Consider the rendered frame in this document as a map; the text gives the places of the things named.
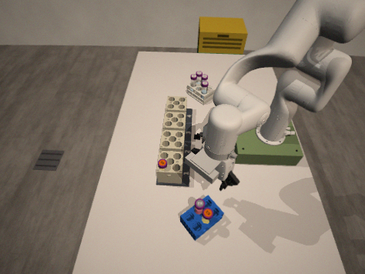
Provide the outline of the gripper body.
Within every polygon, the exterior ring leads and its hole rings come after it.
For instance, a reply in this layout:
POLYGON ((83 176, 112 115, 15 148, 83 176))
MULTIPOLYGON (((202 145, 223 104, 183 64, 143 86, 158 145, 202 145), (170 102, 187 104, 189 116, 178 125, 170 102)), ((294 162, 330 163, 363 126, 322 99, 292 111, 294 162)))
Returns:
MULTIPOLYGON (((205 142, 203 143, 201 149, 204 148, 204 145, 205 145, 205 142)), ((233 171, 233 169, 234 169, 235 160, 236 159, 234 159, 234 158, 228 158, 226 160, 221 161, 221 163, 215 168, 215 170, 217 172, 219 172, 219 177, 218 177, 219 180, 225 181, 229 172, 233 171), (230 163, 232 163, 232 164, 230 164, 230 163)))

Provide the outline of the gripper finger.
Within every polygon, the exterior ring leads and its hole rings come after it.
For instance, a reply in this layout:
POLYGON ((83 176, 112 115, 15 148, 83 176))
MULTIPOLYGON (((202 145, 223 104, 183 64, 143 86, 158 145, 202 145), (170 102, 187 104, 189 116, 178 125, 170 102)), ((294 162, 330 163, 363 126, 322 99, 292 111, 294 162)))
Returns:
POLYGON ((199 152, 200 149, 193 148, 191 152, 193 152, 195 155, 199 152))
POLYGON ((240 183, 240 180, 234 175, 232 171, 229 172, 228 177, 226 178, 226 181, 221 181, 222 184, 219 187, 219 190, 222 191, 222 189, 226 189, 226 187, 238 185, 240 183), (225 187, 226 186, 226 187, 225 187))

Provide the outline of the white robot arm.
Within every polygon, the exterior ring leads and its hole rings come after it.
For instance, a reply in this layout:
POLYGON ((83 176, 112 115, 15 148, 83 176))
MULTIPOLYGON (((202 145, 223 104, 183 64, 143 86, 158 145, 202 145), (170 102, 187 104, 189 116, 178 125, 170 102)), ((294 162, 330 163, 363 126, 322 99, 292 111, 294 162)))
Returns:
POLYGON ((364 29, 365 0, 296 0, 269 42, 223 76, 213 94, 204 148, 189 153, 185 163, 213 184, 218 164, 238 156, 235 144, 244 132, 257 127, 257 138, 267 145, 280 145, 286 135, 295 135, 288 125, 297 105, 319 112, 350 70, 351 57, 333 43, 347 43, 364 29), (293 67, 301 72, 287 70, 279 77, 270 106, 236 85, 254 69, 293 67))

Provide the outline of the blue tube rack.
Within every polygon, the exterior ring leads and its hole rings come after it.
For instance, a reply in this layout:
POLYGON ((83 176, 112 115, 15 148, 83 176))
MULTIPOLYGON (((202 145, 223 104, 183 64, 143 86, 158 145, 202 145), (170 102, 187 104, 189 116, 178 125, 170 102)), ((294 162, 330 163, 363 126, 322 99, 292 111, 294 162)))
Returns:
POLYGON ((183 226, 186 228, 186 230, 194 240, 197 240, 201 234, 204 234, 205 231, 209 230, 223 217, 222 210, 209 196, 206 196, 205 198, 203 198, 203 200, 205 201, 204 208, 209 207, 213 210, 213 217, 208 224, 203 223, 202 221, 203 213, 196 214, 194 212, 195 206, 193 206, 180 216, 180 222, 183 224, 183 226), (213 225, 212 223, 215 224, 213 225))

